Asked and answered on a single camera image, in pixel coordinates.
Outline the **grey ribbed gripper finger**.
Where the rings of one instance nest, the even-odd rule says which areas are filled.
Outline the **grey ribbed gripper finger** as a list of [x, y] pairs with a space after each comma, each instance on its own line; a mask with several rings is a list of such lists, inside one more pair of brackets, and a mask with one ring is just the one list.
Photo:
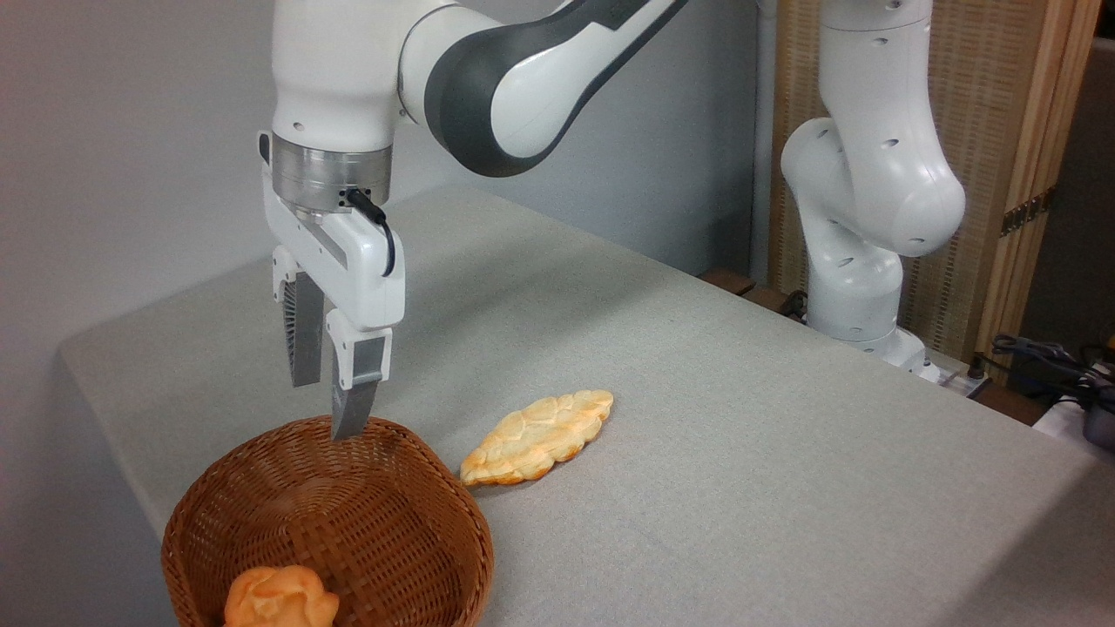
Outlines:
[[285, 245], [274, 248], [272, 286], [282, 310], [292, 385], [302, 388], [321, 382], [324, 293]]
[[331, 436], [341, 441], [363, 433], [378, 386], [389, 380], [392, 329], [361, 330], [334, 308], [326, 316], [326, 330], [334, 346]]

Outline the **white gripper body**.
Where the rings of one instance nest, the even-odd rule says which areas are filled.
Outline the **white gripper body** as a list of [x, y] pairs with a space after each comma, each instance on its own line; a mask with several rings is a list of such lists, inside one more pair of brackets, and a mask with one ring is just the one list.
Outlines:
[[401, 238], [386, 225], [392, 148], [342, 153], [260, 132], [264, 218], [324, 296], [361, 330], [405, 314]]

